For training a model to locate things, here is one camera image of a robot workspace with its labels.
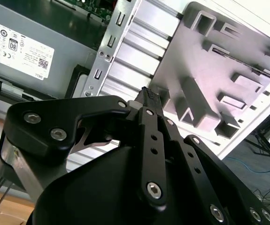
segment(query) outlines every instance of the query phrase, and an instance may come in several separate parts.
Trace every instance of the power supply label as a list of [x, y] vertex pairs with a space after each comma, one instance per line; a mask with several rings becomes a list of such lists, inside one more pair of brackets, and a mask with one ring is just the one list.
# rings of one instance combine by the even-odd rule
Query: power supply label
[[53, 56], [53, 48], [0, 25], [0, 63], [43, 80]]

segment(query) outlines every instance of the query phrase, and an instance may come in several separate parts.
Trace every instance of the barcode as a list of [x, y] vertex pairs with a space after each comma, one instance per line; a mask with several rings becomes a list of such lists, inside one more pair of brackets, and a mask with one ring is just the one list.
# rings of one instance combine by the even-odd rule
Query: barcode
[[43, 60], [43, 59], [39, 59], [39, 64], [38, 64], [39, 67], [42, 67], [43, 69], [47, 69], [48, 67], [48, 62]]

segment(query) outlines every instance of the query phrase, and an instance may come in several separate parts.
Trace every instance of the blue cable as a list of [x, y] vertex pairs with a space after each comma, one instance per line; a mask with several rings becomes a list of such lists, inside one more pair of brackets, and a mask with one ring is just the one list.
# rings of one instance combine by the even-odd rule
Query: blue cable
[[232, 158], [232, 157], [226, 157], [227, 159], [232, 159], [232, 160], [235, 160], [235, 161], [238, 161], [240, 162], [242, 165], [245, 166], [245, 168], [247, 168], [250, 172], [253, 172], [253, 173], [270, 173], [270, 170], [268, 171], [263, 171], [263, 172], [257, 172], [257, 171], [254, 171], [254, 170], [251, 170], [244, 162], [242, 162], [241, 160], [239, 159], [236, 159], [236, 158]]

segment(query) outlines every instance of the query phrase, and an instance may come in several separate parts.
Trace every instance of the black mechanical linkage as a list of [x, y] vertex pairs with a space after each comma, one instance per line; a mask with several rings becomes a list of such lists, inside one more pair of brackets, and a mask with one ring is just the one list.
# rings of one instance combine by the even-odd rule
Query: black mechanical linkage
[[[36, 201], [28, 224], [270, 225], [270, 211], [201, 139], [184, 139], [147, 88], [128, 103], [16, 104], [2, 140], [0, 170]], [[61, 175], [71, 152], [111, 140], [119, 147]]]

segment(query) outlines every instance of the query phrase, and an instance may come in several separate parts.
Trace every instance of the circuit board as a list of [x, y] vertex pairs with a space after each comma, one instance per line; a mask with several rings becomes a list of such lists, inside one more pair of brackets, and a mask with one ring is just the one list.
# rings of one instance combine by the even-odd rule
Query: circuit board
[[75, 7], [80, 7], [108, 23], [113, 14], [116, 0], [65, 0]]

